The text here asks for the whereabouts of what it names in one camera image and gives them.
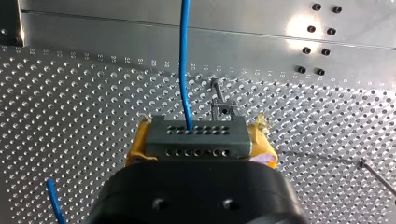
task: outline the metal bracket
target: metal bracket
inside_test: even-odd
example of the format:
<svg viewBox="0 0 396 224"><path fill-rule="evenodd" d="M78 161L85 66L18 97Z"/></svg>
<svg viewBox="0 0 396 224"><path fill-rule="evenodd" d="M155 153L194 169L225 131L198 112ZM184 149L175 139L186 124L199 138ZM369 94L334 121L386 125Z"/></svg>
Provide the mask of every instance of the metal bracket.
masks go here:
<svg viewBox="0 0 396 224"><path fill-rule="evenodd" d="M212 112L212 120L218 120L218 117L230 115L231 119L235 116L235 111L233 110L236 105L235 101L228 102L224 100L224 97L221 92L221 88L219 85L219 79L214 78L211 83L212 90L215 89L216 95L218 96L217 99L212 100L211 105L211 112Z"/></svg>

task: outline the screw hole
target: screw hole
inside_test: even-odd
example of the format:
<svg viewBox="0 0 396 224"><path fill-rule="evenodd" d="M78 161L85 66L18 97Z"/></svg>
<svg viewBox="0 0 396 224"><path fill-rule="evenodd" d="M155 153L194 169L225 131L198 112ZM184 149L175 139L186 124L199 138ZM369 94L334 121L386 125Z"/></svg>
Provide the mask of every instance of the screw hole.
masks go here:
<svg viewBox="0 0 396 224"><path fill-rule="evenodd" d="M227 210L235 211L239 209L239 204L234 202L232 199L226 199L223 201L223 207Z"/></svg>
<svg viewBox="0 0 396 224"><path fill-rule="evenodd" d="M155 199L152 203L152 208L157 211L162 211L168 206L167 202L164 199Z"/></svg>
<svg viewBox="0 0 396 224"><path fill-rule="evenodd" d="M219 156L220 155L220 150L214 150L213 151L214 156Z"/></svg>
<svg viewBox="0 0 396 224"><path fill-rule="evenodd" d="M196 156L196 157L201 156L201 154L202 154L201 150L195 150L194 151L194 156Z"/></svg>

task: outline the aluminum plate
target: aluminum plate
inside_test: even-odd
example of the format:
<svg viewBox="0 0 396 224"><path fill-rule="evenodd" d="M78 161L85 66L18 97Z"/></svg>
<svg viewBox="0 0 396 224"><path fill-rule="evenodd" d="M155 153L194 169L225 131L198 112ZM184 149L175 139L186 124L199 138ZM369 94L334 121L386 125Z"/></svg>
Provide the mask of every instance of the aluminum plate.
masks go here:
<svg viewBox="0 0 396 224"><path fill-rule="evenodd" d="M210 119L209 79L216 73L199 65L188 78L191 111ZM258 80L249 72L220 80L241 115L252 121L263 112L271 121L279 170L312 223L387 223L394 199L356 163L368 159L396 185L394 91ZM2 48L3 220L56 223L45 188L53 178L68 223L82 223L104 182L123 166L139 115L183 119L177 83L175 73L155 66Z"/></svg>

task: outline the metal rod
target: metal rod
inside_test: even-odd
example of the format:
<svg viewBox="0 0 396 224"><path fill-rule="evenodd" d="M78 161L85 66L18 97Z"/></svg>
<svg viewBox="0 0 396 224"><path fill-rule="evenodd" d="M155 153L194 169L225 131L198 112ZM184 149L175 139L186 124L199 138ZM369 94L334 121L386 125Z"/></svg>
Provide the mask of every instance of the metal rod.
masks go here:
<svg viewBox="0 0 396 224"><path fill-rule="evenodd" d="M215 88L216 95L218 96L218 99L221 100L222 102L224 102L224 97L222 96L218 78L213 79L212 88Z"/></svg>
<svg viewBox="0 0 396 224"><path fill-rule="evenodd" d="M382 177L382 175L377 173L369 164L365 163L364 161L361 162L361 166L365 167L368 171L370 171L370 173L396 197L396 189L394 189L393 186L384 177Z"/></svg>

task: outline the hole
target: hole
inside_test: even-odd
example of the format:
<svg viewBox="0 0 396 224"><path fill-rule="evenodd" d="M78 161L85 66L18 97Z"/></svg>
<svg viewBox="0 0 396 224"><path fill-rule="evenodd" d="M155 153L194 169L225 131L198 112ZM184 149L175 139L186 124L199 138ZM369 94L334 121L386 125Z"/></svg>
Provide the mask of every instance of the hole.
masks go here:
<svg viewBox="0 0 396 224"><path fill-rule="evenodd" d="M201 150L195 150L194 151L194 156L201 156L202 155L202 151Z"/></svg>
<svg viewBox="0 0 396 224"><path fill-rule="evenodd" d="M320 11L321 10L321 4L318 4L318 3L314 4L312 6L312 9L315 10L315 11Z"/></svg>
<svg viewBox="0 0 396 224"><path fill-rule="evenodd" d="M330 51L329 49L323 49L323 50L321 51L321 54L323 54L323 55L325 55L325 56L329 56L330 53L331 53L331 51Z"/></svg>
<svg viewBox="0 0 396 224"><path fill-rule="evenodd" d="M175 155L176 156L181 156L181 150L180 149L176 150Z"/></svg>
<svg viewBox="0 0 396 224"><path fill-rule="evenodd" d="M166 156L173 156L173 151L171 149L166 149Z"/></svg>
<svg viewBox="0 0 396 224"><path fill-rule="evenodd" d="M230 156L230 151L229 150L224 150L224 151L222 151L221 154L223 155L223 157L228 157L228 156Z"/></svg>
<svg viewBox="0 0 396 224"><path fill-rule="evenodd" d="M191 156L192 155L192 151L191 150L186 150L186 151L184 151L184 155Z"/></svg>
<svg viewBox="0 0 396 224"><path fill-rule="evenodd" d="M157 211L162 211L167 207L168 207L168 203L161 198L154 199L154 202L152 203L152 208Z"/></svg>
<svg viewBox="0 0 396 224"><path fill-rule="evenodd" d="M308 28L306 28L306 30L309 33L314 33L317 30L317 28L315 26L308 26Z"/></svg>
<svg viewBox="0 0 396 224"><path fill-rule="evenodd" d="M226 199L223 201L224 209L235 211L239 209L239 204L234 202L232 199Z"/></svg>
<svg viewBox="0 0 396 224"><path fill-rule="evenodd" d="M219 155L220 155L220 150L217 150L217 149L214 150L214 151L213 151L213 155L214 155L214 156L219 156Z"/></svg>
<svg viewBox="0 0 396 224"><path fill-rule="evenodd" d="M335 35L336 32L337 32L337 31L336 31L334 28L329 28L329 29L327 30L327 34L328 34L328 35Z"/></svg>

